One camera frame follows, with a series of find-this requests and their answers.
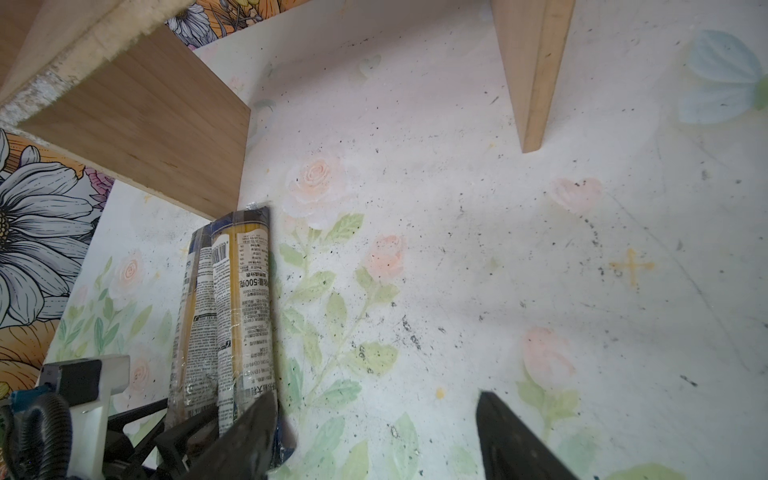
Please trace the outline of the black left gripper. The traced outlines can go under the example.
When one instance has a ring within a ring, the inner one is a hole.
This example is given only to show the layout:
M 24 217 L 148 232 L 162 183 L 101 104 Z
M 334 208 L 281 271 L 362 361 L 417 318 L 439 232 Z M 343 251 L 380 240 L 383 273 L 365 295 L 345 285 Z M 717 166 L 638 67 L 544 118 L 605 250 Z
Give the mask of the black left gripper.
M 109 417 L 102 467 L 106 479 L 183 479 L 190 471 L 189 440 L 213 425 L 216 405 L 172 428 L 167 428 L 162 418 L 136 446 L 124 433 L 129 423 L 167 407 L 168 400 L 163 399 Z

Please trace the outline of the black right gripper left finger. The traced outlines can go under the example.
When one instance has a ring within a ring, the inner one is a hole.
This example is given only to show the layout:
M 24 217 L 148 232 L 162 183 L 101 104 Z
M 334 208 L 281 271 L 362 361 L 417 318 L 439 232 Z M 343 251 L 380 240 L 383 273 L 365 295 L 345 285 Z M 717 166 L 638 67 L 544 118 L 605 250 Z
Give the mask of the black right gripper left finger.
M 267 479 L 277 419 L 275 393 L 261 395 L 204 452 L 182 479 Z

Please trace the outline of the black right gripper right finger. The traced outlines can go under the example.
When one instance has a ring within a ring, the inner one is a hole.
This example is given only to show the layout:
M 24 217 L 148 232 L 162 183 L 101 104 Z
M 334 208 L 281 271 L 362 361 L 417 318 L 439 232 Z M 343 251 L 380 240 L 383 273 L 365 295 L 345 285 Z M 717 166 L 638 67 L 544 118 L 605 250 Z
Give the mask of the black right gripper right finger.
M 475 419 L 487 480 L 577 479 L 496 393 L 480 393 Z

